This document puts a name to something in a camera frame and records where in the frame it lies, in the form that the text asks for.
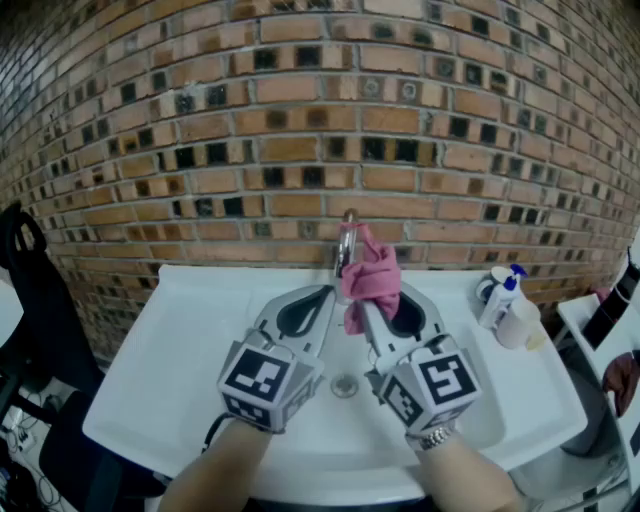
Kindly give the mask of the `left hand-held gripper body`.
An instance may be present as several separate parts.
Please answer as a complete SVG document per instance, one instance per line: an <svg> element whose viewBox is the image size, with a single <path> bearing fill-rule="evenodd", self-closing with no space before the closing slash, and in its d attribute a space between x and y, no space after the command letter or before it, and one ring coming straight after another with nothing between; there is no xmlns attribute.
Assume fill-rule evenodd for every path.
<svg viewBox="0 0 640 512"><path fill-rule="evenodd" d="M254 427L281 434L292 417L315 396L325 365L306 352L272 341L251 329L235 341L223 364L218 391L231 416Z"/></svg>

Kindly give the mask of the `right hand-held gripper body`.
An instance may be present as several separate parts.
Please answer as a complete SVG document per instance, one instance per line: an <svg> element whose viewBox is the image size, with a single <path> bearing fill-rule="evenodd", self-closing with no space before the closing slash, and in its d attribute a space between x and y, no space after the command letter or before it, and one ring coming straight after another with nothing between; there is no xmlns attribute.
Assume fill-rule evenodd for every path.
<svg viewBox="0 0 640 512"><path fill-rule="evenodd" d="M378 358L365 377L411 436L425 436L455 421L481 396L468 359L449 333L400 358Z"/></svg>

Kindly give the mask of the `pink cloth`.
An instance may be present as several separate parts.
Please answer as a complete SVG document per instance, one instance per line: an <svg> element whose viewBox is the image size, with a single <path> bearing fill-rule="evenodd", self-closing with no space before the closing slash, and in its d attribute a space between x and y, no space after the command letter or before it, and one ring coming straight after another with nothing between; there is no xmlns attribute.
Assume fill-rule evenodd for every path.
<svg viewBox="0 0 640 512"><path fill-rule="evenodd" d="M386 320L393 320L399 310L401 269L395 249L374 239L369 227L363 223L343 223L342 227L355 228L364 243L363 260L349 263L342 271L341 293L354 302L344 314L347 335L364 333L364 320L355 305L359 300L372 300Z"/></svg>

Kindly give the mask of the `chrome faucet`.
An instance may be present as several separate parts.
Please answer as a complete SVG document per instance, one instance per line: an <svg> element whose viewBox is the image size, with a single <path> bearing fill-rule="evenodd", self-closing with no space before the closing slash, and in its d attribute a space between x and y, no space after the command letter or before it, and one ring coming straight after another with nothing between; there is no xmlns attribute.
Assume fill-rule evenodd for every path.
<svg viewBox="0 0 640 512"><path fill-rule="evenodd" d="M340 305L348 306L352 300L342 291L343 271L354 259L359 226L358 212L354 208L347 209L339 227L339 239L334 268L334 288L336 300Z"/></svg>

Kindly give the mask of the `person's left forearm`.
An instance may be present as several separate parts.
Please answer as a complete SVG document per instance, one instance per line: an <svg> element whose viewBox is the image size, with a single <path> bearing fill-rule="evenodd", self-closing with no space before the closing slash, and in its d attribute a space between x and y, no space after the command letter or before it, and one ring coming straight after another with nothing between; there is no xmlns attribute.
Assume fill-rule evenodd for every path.
<svg viewBox="0 0 640 512"><path fill-rule="evenodd" d="M242 512L273 434L240 420L169 484L157 512Z"/></svg>

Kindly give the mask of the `person's right forearm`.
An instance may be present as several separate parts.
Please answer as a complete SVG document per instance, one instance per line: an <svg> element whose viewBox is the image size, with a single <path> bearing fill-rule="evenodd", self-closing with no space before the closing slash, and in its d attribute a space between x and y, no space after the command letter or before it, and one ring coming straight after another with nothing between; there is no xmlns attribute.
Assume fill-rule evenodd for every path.
<svg viewBox="0 0 640 512"><path fill-rule="evenodd" d="M444 444L414 453L421 479L442 512L524 512L507 472L456 431Z"/></svg>

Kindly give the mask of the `silver wristwatch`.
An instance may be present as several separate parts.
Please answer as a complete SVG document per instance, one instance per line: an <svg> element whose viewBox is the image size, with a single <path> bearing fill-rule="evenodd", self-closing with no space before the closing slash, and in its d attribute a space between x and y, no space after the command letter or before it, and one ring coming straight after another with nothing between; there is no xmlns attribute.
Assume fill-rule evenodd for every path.
<svg viewBox="0 0 640 512"><path fill-rule="evenodd" d="M455 428L451 424L443 424L428 429L423 434L405 434L407 444L416 452L429 451L444 444L453 434Z"/></svg>

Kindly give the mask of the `metal sink drain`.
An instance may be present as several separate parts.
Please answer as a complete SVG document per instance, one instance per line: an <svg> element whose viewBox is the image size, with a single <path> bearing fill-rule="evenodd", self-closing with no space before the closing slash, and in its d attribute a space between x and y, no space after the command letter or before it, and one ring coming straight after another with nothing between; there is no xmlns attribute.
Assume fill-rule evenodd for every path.
<svg viewBox="0 0 640 512"><path fill-rule="evenodd" d="M335 376L330 382L331 392L340 399L349 399L359 390L358 379L349 374Z"/></svg>

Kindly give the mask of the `white bottle with blue pump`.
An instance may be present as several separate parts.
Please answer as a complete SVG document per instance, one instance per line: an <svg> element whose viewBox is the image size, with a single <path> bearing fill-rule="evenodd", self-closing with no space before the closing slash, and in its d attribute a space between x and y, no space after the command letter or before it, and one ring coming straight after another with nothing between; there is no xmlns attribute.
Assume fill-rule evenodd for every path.
<svg viewBox="0 0 640 512"><path fill-rule="evenodd" d="M479 317L479 324L488 329L497 327L501 318L506 314L510 304L522 295L521 281L528 276L527 272L518 264L511 264L511 276L503 284L497 285L489 299L484 304L484 310Z"/></svg>

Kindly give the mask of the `white ceramic sink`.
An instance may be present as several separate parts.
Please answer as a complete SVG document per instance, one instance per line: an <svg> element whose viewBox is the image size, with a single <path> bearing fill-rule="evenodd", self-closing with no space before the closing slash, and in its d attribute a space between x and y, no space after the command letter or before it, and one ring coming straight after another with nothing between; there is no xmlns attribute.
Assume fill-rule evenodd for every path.
<svg viewBox="0 0 640 512"><path fill-rule="evenodd" d="M403 280L431 299L458 346L471 358L482 396L458 419L465 440L505 470L560 446L587 424L555 347L507 349L476 320L478 271L406 270ZM85 435L167 477L196 458L223 410L216 382L232 342L267 302L309 285L320 269L165 265L85 418ZM316 506L364 506L423 496L417 460L402 424L371 392L374 355L331 320L322 350L325 378L316 396L276 436L259 468L259 500ZM331 380L358 379L349 399Z"/></svg>

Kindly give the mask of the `pale pink cup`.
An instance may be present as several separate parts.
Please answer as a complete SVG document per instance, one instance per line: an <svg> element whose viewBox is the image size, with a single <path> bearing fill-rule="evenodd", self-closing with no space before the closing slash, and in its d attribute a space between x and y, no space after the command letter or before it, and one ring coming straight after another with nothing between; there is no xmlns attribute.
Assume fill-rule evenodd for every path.
<svg viewBox="0 0 640 512"><path fill-rule="evenodd" d="M540 322L537 306L524 297L516 298L496 329L497 341L507 349L523 347Z"/></svg>

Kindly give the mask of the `black cylindrical object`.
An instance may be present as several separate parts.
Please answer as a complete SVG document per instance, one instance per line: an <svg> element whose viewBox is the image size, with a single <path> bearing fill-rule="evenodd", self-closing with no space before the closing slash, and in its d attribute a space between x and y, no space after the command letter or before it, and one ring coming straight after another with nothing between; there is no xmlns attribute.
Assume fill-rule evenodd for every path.
<svg viewBox="0 0 640 512"><path fill-rule="evenodd" d="M627 259L628 264L621 278L582 330L582 334L593 350L602 344L625 313L640 282L640 267L631 259L630 249L627 249Z"/></svg>

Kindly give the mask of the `white side shelf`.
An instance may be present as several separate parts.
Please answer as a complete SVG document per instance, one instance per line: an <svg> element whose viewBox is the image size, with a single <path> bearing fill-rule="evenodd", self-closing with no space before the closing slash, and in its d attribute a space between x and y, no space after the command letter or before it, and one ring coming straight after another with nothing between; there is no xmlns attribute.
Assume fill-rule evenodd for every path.
<svg viewBox="0 0 640 512"><path fill-rule="evenodd" d="M598 297L592 294L560 302L557 311L588 361L599 387L602 388L605 371L609 364L623 354L640 350L640 314L630 305L602 343L594 349L584 337L582 329L598 306ZM622 417L617 416L614 394L608 392L606 398L626 458L632 462L640 461L640 381Z"/></svg>

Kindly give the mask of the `black office chair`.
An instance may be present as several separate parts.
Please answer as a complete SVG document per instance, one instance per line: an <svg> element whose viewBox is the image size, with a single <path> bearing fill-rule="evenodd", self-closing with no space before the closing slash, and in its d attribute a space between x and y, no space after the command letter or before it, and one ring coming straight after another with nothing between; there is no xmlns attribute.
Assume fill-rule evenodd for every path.
<svg viewBox="0 0 640 512"><path fill-rule="evenodd" d="M44 420L49 431L40 470L77 512L145 512L146 501L161 496L164 485L152 471L102 447L82 430L105 375L46 248L44 234L20 203L0 213L0 266L17 293L36 359L73 390Z"/></svg>

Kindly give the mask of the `white power strip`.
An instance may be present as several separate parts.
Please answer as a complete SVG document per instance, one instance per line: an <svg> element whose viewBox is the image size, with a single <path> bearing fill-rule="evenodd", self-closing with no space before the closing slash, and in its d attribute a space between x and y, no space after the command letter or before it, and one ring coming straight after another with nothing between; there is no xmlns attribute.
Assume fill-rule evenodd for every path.
<svg viewBox="0 0 640 512"><path fill-rule="evenodd" d="M36 444L36 439L27 426L25 413L10 406L0 423L0 434L4 436L10 453L27 453Z"/></svg>

